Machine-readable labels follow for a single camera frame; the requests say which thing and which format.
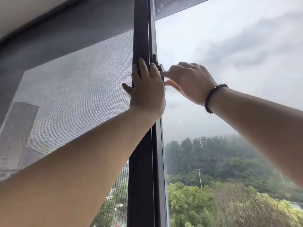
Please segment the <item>window screen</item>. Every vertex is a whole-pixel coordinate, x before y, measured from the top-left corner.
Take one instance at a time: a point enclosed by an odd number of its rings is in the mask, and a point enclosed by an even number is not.
[[[198,63],[218,84],[303,110],[302,5],[209,0],[170,15],[155,23],[159,62]],[[171,87],[165,98],[171,226],[303,226],[301,188],[218,116]]]
[[[0,180],[129,108],[132,51],[128,30],[26,70],[0,129]],[[127,191],[128,163],[91,226],[125,226]]]

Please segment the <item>sky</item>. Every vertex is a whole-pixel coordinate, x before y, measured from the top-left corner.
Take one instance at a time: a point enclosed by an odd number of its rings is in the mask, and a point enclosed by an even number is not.
[[[158,60],[205,66],[218,84],[303,110],[303,0],[209,0],[156,21]],[[172,87],[164,142],[236,133]]]
[[[302,22],[303,0],[209,0],[156,21],[158,60],[204,65],[218,84],[303,110]],[[48,153],[129,107],[132,35],[24,73],[14,101],[39,106],[28,146]],[[165,143],[235,133],[173,88],[165,98]]]

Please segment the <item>forearm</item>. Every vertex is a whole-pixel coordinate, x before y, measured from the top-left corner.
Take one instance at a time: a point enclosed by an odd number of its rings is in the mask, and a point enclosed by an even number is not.
[[[10,178],[0,189],[0,226],[89,226],[154,122],[129,109]]]
[[[209,107],[303,186],[302,111],[228,88],[218,90]]]

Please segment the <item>hand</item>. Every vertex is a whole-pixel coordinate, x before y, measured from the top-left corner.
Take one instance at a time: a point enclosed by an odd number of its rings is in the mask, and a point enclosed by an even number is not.
[[[150,64],[150,74],[142,58],[139,59],[139,64],[141,78],[138,68],[134,64],[131,76],[135,87],[132,88],[127,84],[122,84],[123,89],[131,97],[129,104],[131,108],[138,108],[158,119],[162,116],[166,105],[163,81],[155,64]]]
[[[204,66],[180,62],[161,75],[169,78],[165,86],[172,86],[190,101],[204,106],[205,99],[218,84]]]

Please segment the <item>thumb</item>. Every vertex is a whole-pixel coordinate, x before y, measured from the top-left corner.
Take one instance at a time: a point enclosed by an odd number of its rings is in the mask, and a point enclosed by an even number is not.
[[[182,93],[182,89],[179,87],[179,85],[177,85],[174,81],[172,80],[167,80],[164,83],[165,86],[171,86],[174,89],[176,89],[178,92]]]
[[[123,87],[123,89],[127,92],[127,94],[128,94],[129,96],[132,95],[132,93],[133,93],[133,91],[134,91],[134,89],[133,89],[132,87],[128,86],[128,85],[125,84],[125,83],[122,84],[122,87]]]

